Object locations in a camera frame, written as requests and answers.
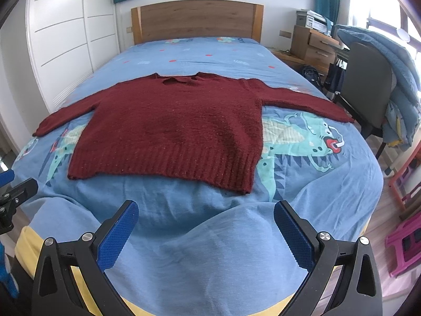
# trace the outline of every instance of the blue bedsheet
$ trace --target blue bedsheet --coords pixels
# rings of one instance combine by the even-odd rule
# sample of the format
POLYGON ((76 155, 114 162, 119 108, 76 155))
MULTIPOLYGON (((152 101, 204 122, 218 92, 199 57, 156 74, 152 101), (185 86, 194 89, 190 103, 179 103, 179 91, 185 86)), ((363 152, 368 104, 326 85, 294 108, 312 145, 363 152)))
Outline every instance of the blue bedsheet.
MULTIPOLYGON (((151 73, 198 71, 323 97, 253 40, 194 38, 128 49, 82 83, 67 104, 151 73)), ((68 180, 71 154, 91 116, 32 139, 13 166, 14 184, 38 180, 36 198, 22 209, 37 234, 58 242, 95 231, 126 199, 134 200, 139 222, 107 275, 124 298, 154 315, 249 315, 273 306, 307 273, 275 225, 273 202, 286 199, 316 230, 355 240, 382 191, 378 163, 353 125, 268 106, 262 159, 248 195, 161 176, 68 180)))

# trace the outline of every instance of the blue gripper pad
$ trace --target blue gripper pad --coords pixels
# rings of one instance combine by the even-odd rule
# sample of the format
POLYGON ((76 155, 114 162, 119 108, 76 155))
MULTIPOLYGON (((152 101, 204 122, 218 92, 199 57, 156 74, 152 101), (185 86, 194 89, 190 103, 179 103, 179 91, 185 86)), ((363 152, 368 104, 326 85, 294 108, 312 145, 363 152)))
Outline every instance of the blue gripper pad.
POLYGON ((15 179, 15 173, 13 170, 7 170, 0 174, 0 187, 9 184, 12 180, 15 179))
POLYGON ((313 270, 315 266, 313 246, 281 202, 275 204, 273 216, 299 267, 309 272, 313 270))
POLYGON ((130 201, 98 246, 96 262, 102 272, 114 266, 138 219, 139 208, 135 202, 130 201))

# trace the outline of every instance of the wooden headboard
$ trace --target wooden headboard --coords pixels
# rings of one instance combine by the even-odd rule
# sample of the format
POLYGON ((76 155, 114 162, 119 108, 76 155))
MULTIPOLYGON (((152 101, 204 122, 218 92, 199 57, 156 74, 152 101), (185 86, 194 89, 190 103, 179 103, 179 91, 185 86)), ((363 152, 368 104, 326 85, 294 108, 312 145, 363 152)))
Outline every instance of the wooden headboard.
POLYGON ((181 0, 131 10, 135 44, 192 37, 241 37, 260 42, 263 6, 228 0, 181 0))

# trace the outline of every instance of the metal screw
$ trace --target metal screw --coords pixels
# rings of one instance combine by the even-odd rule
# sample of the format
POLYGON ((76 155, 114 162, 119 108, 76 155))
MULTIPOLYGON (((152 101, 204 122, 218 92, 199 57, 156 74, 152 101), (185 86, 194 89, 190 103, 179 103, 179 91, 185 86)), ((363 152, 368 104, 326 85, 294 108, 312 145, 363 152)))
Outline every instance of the metal screw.
POLYGON ((89 241, 92 240, 93 238, 93 234, 92 233, 85 233, 82 235, 82 240, 83 241, 89 241))
POLYGON ((330 234, 328 232, 320 232, 319 236, 324 241, 330 240, 330 234))
POLYGON ((363 245, 368 245, 370 243, 369 239, 367 239, 365 236, 362 236, 359 238, 359 241, 363 244, 363 245))
POLYGON ((53 244, 53 242, 54 242, 53 238, 48 238, 44 241, 46 246, 51 246, 53 244))

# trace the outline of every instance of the white wardrobe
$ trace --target white wardrobe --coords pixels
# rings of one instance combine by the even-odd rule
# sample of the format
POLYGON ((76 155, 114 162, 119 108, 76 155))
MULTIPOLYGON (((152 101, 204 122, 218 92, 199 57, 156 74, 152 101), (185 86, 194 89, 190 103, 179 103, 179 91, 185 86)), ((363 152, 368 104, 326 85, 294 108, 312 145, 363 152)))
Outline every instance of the white wardrobe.
POLYGON ((119 53, 112 0, 27 0, 27 42, 50 113, 119 53))

